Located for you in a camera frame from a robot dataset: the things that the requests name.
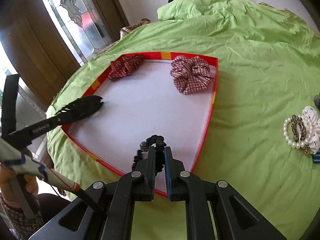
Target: patterned sweater sleeve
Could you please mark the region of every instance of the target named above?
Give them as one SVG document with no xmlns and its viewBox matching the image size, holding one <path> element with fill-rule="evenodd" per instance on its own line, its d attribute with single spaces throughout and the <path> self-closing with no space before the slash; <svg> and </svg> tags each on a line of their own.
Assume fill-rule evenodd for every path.
<svg viewBox="0 0 320 240">
<path fill-rule="evenodd" d="M 14 209 L 9 207 L 4 202 L 2 195 L 0 195 L 0 203 L 13 226 L 15 237 L 17 237 L 18 240 L 28 240 L 36 231 L 38 231 L 44 225 L 40 209 L 36 214 L 36 218 L 27 219 L 24 216 L 22 209 Z"/>
</svg>

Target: silver bolt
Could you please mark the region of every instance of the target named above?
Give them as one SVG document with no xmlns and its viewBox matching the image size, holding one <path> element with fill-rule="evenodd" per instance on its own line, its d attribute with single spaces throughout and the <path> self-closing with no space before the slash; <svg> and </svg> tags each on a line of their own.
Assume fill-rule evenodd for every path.
<svg viewBox="0 0 320 240">
<path fill-rule="evenodd" d="M 180 176 L 181 176 L 181 177 L 184 177 L 184 178 L 187 178 L 187 177 L 190 176 L 190 172 L 188 172 L 188 171 L 182 171 L 182 172 L 180 172 Z"/>
<path fill-rule="evenodd" d="M 103 183 L 101 181 L 97 181 L 93 184 L 93 188 L 101 189 L 103 187 Z"/>
<path fill-rule="evenodd" d="M 138 178 L 141 176 L 141 172 L 140 171 L 133 171 L 131 173 L 131 176 L 134 177 L 134 178 Z"/>
<path fill-rule="evenodd" d="M 224 180 L 220 180 L 218 182 L 218 186 L 219 187 L 227 187 L 228 186 L 228 182 L 224 181 Z"/>
</svg>

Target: plaid scrunchie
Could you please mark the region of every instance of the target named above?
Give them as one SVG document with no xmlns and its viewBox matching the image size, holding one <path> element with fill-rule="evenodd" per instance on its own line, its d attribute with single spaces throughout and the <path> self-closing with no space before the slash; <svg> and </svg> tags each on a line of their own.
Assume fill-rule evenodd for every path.
<svg viewBox="0 0 320 240">
<path fill-rule="evenodd" d="M 171 63 L 170 75 L 177 90 L 183 94 L 199 92 L 214 82 L 214 76 L 210 74 L 209 64 L 199 56 L 188 59 L 185 56 L 177 56 Z"/>
<path fill-rule="evenodd" d="M 115 61 L 111 61 L 111 71 L 109 73 L 109 80 L 116 81 L 120 78 L 130 76 L 138 66 L 143 62 L 144 57 L 140 54 L 133 56 L 121 56 Z"/>
</svg>

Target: hand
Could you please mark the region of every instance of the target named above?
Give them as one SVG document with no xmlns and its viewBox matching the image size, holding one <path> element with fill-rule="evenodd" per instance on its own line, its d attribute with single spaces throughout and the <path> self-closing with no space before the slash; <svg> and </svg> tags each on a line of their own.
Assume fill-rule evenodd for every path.
<svg viewBox="0 0 320 240">
<path fill-rule="evenodd" d="M 0 165 L 0 190 L 2 197 L 7 205 L 13 208 L 20 208 L 20 203 L 18 202 L 17 198 L 14 196 L 12 192 L 11 186 L 8 183 L 8 180 L 15 177 L 13 171 L 6 168 L 4 165 Z M 30 192 L 33 196 L 38 195 L 38 183 L 36 181 L 35 176 L 31 175 L 24 175 L 24 179 L 26 180 L 26 190 Z"/>
</svg>

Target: bed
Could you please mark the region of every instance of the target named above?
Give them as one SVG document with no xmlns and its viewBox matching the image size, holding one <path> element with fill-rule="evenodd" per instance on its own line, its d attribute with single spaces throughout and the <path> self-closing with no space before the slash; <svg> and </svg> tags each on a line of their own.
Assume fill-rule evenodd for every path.
<svg viewBox="0 0 320 240">
<path fill-rule="evenodd" d="M 121 54 L 217 57 L 215 106 L 194 172 L 203 180 L 228 181 L 288 240 L 299 239 L 320 207 L 320 165 L 287 145 L 282 124 L 312 106 L 319 93 L 319 33 L 288 10 L 249 0 L 175 0 L 160 7 L 158 17 L 79 69 L 47 117 L 81 97 Z M 48 133 L 48 151 L 57 171 L 83 188 L 119 179 L 60 128 Z M 136 203 L 132 239 L 186 239 L 184 203 L 160 195 Z"/>
</svg>

